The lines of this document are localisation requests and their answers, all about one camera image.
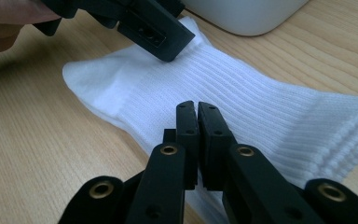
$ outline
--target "black metal bracket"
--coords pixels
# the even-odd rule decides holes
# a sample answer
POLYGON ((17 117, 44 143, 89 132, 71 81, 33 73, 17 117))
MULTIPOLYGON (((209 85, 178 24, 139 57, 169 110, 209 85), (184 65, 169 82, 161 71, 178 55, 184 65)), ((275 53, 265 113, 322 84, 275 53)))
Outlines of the black metal bracket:
MULTIPOLYGON (((179 0, 42 0, 62 18, 71 19, 78 9, 88 11, 101 25, 114 28, 165 62, 172 61, 193 39, 176 17, 185 6, 179 0)), ((61 19, 34 26, 54 35, 61 19)))
POLYGON ((329 179, 291 185, 260 150, 237 143, 216 106, 199 103, 197 117, 191 101, 176 107, 176 129, 164 131, 143 172, 87 182, 60 223, 183 223, 198 165, 203 186, 223 191, 230 223, 358 223, 352 191, 329 179))

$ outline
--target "white object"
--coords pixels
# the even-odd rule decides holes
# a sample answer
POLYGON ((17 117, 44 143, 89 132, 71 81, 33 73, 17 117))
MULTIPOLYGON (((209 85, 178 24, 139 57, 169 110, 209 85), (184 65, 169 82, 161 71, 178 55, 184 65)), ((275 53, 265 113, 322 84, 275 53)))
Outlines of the white object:
MULTIPOLYGON (((211 46, 190 18, 181 22, 196 37, 173 62, 134 45, 68 63, 64 80, 91 112, 148 154, 164 129, 175 128, 176 105, 192 100, 219 107, 237 141, 259 148, 297 186, 318 177, 340 181, 358 164, 358 96, 265 77, 211 46)), ((198 186, 186 201, 205 223, 227 223, 221 193, 198 186)))
POLYGON ((262 35, 308 0, 182 0, 186 8, 236 35, 262 35))

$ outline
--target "wooden table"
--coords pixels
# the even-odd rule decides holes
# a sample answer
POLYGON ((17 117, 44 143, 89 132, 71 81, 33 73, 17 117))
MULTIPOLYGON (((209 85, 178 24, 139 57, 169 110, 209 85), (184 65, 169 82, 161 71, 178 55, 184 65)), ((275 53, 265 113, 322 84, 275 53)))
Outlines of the wooden table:
MULTIPOLYGON (((358 95, 358 1, 309 1, 257 37, 196 20, 217 48, 269 77, 358 95)), ((89 179, 126 180, 145 168, 147 156, 136 142, 92 115, 62 80, 66 63, 130 44, 80 12, 53 37, 25 27, 14 48, 0 54, 0 223, 56 223, 89 179)), ((344 183, 358 193, 358 166, 344 183)), ((186 221, 200 219, 186 209, 186 221)))

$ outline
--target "white device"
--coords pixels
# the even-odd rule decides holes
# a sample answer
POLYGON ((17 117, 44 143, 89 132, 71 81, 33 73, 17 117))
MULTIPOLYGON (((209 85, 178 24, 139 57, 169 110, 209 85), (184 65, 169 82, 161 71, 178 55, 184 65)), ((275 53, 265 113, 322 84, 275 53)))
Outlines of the white device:
POLYGON ((182 0, 186 8, 236 35, 262 35, 308 0, 182 0))

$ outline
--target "ribbed sock fabric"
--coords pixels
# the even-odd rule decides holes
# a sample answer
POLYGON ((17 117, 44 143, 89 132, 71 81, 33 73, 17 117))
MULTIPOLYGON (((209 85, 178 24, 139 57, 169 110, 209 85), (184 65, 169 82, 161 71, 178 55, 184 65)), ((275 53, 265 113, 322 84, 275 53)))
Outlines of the ribbed sock fabric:
MULTIPOLYGON (((164 129, 175 128, 175 107, 192 100, 216 105, 237 141, 259 148, 297 186, 318 177, 341 181, 358 164, 358 96, 265 77, 215 49, 190 18, 182 23, 196 37, 173 62, 131 46, 68 63, 68 87, 147 153, 161 143, 164 129)), ((222 223, 220 196, 198 187, 186 199, 207 223, 222 223)))

